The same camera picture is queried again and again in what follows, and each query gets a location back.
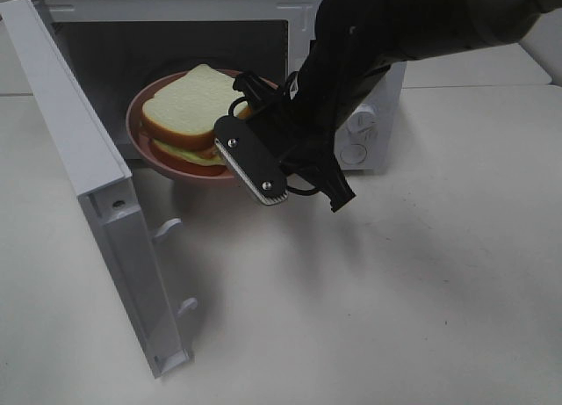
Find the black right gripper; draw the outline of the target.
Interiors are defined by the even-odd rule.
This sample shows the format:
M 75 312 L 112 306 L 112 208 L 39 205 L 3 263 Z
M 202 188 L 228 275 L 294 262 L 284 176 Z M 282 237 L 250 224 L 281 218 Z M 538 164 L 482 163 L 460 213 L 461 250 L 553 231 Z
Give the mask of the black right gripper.
M 335 153 L 335 132 L 356 105 L 356 78 L 345 65 L 305 65 L 276 89 L 253 82 L 252 132 L 286 175 L 296 174 L 312 187 L 289 188 L 299 196 L 318 192 L 333 212 L 349 203 L 349 187 Z

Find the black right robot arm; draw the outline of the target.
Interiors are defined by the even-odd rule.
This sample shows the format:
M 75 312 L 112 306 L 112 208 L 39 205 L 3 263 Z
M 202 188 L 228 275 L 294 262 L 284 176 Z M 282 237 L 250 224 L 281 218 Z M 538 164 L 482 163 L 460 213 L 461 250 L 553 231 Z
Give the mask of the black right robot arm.
M 299 70 L 249 119 L 260 142 L 250 185 L 267 205 L 295 174 L 338 210 L 354 194 L 334 155 L 335 132 L 397 62 L 521 40 L 561 0 L 322 0 Z

